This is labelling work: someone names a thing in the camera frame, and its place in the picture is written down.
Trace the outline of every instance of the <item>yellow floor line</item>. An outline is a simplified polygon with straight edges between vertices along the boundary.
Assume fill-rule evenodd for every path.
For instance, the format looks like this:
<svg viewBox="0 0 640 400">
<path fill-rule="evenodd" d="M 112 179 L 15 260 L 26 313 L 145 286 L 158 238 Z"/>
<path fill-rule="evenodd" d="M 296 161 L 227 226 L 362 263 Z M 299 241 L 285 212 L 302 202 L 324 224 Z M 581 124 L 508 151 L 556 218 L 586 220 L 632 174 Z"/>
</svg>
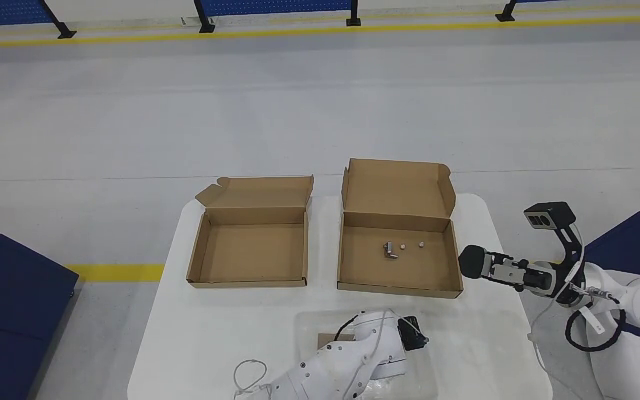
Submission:
<svg viewBox="0 0 640 400">
<path fill-rule="evenodd" d="M 407 25 L 375 25 L 360 27 L 327 27 L 305 28 L 268 31 L 218 32 L 212 34 L 177 33 L 139 36 L 109 36 L 109 37 L 74 37 L 72 39 L 34 39 L 0 41 L 0 47 L 73 45 L 73 44 L 101 44 L 101 43 L 133 43 L 157 42 L 170 40 L 216 40 L 231 38 L 255 38 L 266 36 L 316 35 L 336 33 L 366 33 L 366 32 L 406 32 L 406 31 L 447 31 L 447 30 L 477 30 L 477 29 L 513 29 L 535 28 L 571 25 L 604 25 L 604 24 L 636 24 L 640 23 L 640 16 L 629 17 L 601 17 L 575 18 L 561 20 L 515 21 L 515 22 L 468 22 L 452 24 L 407 24 Z"/>
<path fill-rule="evenodd" d="M 72 28 L 71 30 L 77 30 L 79 32 L 113 32 L 113 31 L 153 31 L 163 29 L 178 29 L 185 28 L 181 24 L 167 24 L 167 25 L 140 25 L 140 26 L 87 26 L 80 28 Z M 27 35 L 46 35 L 55 34 L 56 36 L 60 32 L 56 28 L 42 28 L 42 29 L 16 29 L 2 31 L 0 30 L 0 36 L 27 36 Z"/>
<path fill-rule="evenodd" d="M 588 12 L 588 11 L 623 11 L 623 10 L 639 10 L 640 5 L 625 4 L 625 5 L 613 5 L 613 6 L 589 6 L 589 7 L 571 7 L 571 8 L 539 8 L 539 9 L 517 9 L 514 11 L 514 15 L 518 14 L 548 14 L 548 13 L 570 13 L 570 12 Z M 360 18 L 363 21 L 368 19 L 394 19 L 394 18 L 432 18 L 432 17 L 472 17 L 478 15 L 495 15 L 502 9 L 496 9 L 493 11 L 443 11 L 443 12 L 431 12 L 431 13 L 406 13 L 406 14 L 371 14 L 362 15 Z M 283 17 L 274 18 L 269 20 L 270 24 L 287 24 L 297 22 L 327 22 L 327 21 L 342 21 L 345 17 L 327 16 L 327 17 Z"/>
<path fill-rule="evenodd" d="M 163 264 L 72 264 L 85 282 L 159 282 Z"/>
</svg>

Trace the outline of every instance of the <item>open cardboard box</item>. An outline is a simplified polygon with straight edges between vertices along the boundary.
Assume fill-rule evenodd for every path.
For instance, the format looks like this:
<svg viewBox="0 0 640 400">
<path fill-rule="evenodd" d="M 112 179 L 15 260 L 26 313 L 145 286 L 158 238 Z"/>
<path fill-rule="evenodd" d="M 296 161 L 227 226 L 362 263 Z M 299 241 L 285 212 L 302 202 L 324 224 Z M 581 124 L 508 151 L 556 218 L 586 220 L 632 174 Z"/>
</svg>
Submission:
<svg viewBox="0 0 640 400">
<path fill-rule="evenodd" d="M 220 178 L 205 206 L 187 282 L 196 288 L 306 286 L 313 176 Z"/>
<path fill-rule="evenodd" d="M 460 295 L 450 174 L 443 164 L 350 160 L 342 183 L 338 289 Z M 387 242 L 397 259 L 384 256 Z"/>
</svg>

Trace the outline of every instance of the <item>white table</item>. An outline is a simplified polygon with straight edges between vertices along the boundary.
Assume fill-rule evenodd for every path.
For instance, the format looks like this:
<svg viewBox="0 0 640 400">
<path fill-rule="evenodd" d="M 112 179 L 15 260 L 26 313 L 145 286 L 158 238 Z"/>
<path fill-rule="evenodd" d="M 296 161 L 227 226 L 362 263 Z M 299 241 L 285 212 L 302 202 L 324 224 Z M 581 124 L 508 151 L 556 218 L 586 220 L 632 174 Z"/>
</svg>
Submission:
<svg viewBox="0 0 640 400">
<path fill-rule="evenodd" d="M 185 275 L 202 211 L 195 200 L 182 210 L 129 382 L 129 400 L 231 399 L 238 362 L 265 361 L 265 382 L 294 364 L 296 314 L 378 306 L 410 306 L 428 316 L 428 326 L 421 328 L 431 338 L 438 399 L 552 398 L 513 289 L 465 278 L 456 300 L 337 290 L 338 197 L 312 198 L 307 287 L 194 289 Z M 452 218 L 460 251 L 472 243 L 502 251 L 478 196 L 460 194 Z"/>
</svg>

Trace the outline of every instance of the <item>gray floor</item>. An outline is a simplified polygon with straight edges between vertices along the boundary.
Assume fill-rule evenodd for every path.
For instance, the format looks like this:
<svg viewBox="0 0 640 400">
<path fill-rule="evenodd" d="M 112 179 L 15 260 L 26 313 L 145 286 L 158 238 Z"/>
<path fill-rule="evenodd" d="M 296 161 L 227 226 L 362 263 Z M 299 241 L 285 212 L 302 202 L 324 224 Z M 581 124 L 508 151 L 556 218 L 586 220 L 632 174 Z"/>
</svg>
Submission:
<svg viewBox="0 0 640 400">
<path fill-rule="evenodd" d="M 162 263 L 216 176 L 337 194 L 349 157 L 448 164 L 519 257 L 561 257 L 535 202 L 570 202 L 586 241 L 638 211 L 636 25 L 6 48 L 0 76 L 0 226 L 61 263 Z M 85 286 L 38 399 L 124 399 L 154 293 Z M 565 319 L 544 360 L 600 399 Z"/>
</svg>

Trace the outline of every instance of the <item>clear plastic container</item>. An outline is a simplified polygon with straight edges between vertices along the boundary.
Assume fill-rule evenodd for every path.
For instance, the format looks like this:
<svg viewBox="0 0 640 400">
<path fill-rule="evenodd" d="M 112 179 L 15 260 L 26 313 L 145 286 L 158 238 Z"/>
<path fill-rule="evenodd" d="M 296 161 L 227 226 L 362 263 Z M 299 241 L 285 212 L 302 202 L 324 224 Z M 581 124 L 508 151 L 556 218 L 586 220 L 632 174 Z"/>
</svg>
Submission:
<svg viewBox="0 0 640 400">
<path fill-rule="evenodd" d="M 302 362 L 312 357 L 318 349 L 319 334 L 333 334 L 340 326 L 351 319 L 360 311 L 371 310 L 340 310 L 303 312 L 295 318 L 296 357 Z M 411 308 L 394 308 L 393 311 L 403 317 L 413 315 L 418 319 L 420 330 L 428 337 L 424 327 L 427 322 L 424 314 Z M 346 327 L 342 333 L 352 334 L 353 327 Z M 438 397 L 438 387 L 431 358 L 429 346 L 406 352 L 407 373 L 393 378 L 369 381 L 366 390 L 359 397 L 363 400 L 424 400 Z"/>
</svg>

